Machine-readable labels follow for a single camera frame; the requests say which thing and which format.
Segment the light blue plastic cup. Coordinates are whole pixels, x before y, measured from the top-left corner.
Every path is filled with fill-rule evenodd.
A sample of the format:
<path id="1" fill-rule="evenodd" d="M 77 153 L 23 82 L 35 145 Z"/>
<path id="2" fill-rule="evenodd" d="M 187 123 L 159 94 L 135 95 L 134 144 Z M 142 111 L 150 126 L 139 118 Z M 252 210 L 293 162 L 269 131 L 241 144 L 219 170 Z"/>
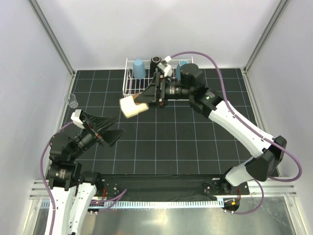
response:
<path id="1" fill-rule="evenodd" d="M 146 77 L 145 65 L 144 62 L 140 59 L 134 60 L 133 76 L 136 79 L 144 79 Z"/>

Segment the clear glass cup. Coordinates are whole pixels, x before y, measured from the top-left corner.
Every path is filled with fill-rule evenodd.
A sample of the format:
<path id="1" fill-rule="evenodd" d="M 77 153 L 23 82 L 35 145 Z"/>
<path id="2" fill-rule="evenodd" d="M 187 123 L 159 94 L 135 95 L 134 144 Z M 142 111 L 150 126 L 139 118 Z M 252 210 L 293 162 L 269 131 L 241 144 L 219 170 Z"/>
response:
<path id="1" fill-rule="evenodd" d="M 64 98 L 66 105 L 75 109 L 78 107 L 78 101 L 75 94 L 67 94 Z"/>

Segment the steel cup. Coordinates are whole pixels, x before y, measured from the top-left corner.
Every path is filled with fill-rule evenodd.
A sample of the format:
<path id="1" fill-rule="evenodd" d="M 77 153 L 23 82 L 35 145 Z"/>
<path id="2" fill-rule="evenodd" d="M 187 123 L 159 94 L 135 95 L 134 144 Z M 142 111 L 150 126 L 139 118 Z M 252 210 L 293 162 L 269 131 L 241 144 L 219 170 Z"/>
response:
<path id="1" fill-rule="evenodd" d="M 137 116 L 138 114 L 149 110 L 147 103 L 135 103 L 134 100 L 139 95 L 140 93 L 129 95 L 119 100 L 120 109 L 126 118 Z"/>

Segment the black white mug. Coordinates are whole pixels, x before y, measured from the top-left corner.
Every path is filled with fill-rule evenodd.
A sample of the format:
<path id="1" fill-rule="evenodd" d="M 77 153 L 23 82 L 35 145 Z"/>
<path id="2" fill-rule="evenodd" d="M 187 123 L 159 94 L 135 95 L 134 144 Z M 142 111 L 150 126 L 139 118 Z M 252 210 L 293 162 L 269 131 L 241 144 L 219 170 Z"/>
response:
<path id="1" fill-rule="evenodd" d="M 161 62 L 162 58 L 159 56 L 154 56 L 150 60 L 150 76 L 156 72 L 157 65 Z"/>

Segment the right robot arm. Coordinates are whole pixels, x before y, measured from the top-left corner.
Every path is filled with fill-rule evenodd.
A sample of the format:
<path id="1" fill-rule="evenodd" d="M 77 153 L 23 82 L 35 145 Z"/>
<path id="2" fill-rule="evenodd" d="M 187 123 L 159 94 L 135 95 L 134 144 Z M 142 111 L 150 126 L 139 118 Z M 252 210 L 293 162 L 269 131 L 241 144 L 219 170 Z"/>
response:
<path id="1" fill-rule="evenodd" d="M 264 182 L 281 163 L 287 141 L 273 137 L 241 115 L 216 90 L 206 86 L 204 73 L 196 64 L 180 68 L 180 80 L 169 82 L 157 69 L 150 85 L 135 96 L 136 104 L 164 107 L 169 99 L 187 99 L 189 105 L 205 118 L 217 123 L 235 137 L 251 154 L 244 163 L 229 168 L 217 183 L 217 188 L 232 194 L 240 184 L 250 180 Z"/>

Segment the teal flower mug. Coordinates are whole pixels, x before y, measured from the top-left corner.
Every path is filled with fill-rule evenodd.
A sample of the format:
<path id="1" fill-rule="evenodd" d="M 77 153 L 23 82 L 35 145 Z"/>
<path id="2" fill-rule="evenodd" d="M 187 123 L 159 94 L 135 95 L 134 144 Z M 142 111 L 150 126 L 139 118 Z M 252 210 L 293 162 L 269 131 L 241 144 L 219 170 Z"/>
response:
<path id="1" fill-rule="evenodd" d="M 181 80 L 181 75 L 180 75 L 180 69 L 183 65 L 187 64 L 188 62 L 186 60 L 180 60 L 177 67 L 176 67 L 176 79 L 178 81 Z"/>

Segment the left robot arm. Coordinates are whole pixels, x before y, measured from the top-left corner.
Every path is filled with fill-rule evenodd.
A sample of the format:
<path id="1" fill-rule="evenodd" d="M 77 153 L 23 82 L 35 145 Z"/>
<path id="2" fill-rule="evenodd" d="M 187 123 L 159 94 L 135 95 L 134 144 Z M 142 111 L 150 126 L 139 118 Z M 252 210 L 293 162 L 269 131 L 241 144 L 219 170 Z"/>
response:
<path id="1" fill-rule="evenodd" d="M 99 172 L 82 172 L 77 159 L 95 144 L 112 147 L 125 132 L 123 129 L 110 129 L 118 117 L 93 116 L 76 109 L 71 120 L 81 128 L 81 133 L 71 138 L 58 131 L 47 144 L 51 161 L 43 181 L 50 198 L 47 235 L 81 233 L 92 198 L 103 192 L 104 184 Z"/>

